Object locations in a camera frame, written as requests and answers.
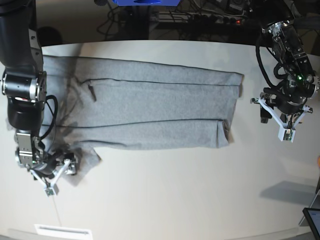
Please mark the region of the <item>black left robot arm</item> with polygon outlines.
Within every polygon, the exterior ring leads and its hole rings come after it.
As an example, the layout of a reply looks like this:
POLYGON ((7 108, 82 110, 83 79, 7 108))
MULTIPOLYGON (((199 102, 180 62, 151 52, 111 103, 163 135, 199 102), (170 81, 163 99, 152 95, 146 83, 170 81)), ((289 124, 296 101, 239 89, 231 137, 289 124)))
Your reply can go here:
POLYGON ((267 87, 261 98, 271 109, 277 108, 280 119, 292 124, 303 113, 308 99, 319 90, 319 77, 304 51, 301 37, 295 28, 295 15, 283 0, 252 0, 252 17, 261 28, 255 44, 258 66, 267 87), (273 84, 263 65, 260 48, 271 43, 270 54, 276 60, 273 75, 279 83, 273 84))

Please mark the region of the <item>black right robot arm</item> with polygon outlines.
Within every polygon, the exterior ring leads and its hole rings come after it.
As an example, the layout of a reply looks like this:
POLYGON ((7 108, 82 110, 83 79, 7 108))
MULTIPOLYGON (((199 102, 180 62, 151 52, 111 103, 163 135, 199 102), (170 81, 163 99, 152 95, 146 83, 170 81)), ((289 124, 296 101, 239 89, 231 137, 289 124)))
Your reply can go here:
POLYGON ((7 119, 15 128, 16 158, 34 177, 54 178, 57 167, 77 173, 73 153, 45 149, 45 139, 56 125, 58 100, 47 95, 47 73, 37 33, 34 0, 0 2, 0 62, 4 72, 0 91, 7 97, 7 119))

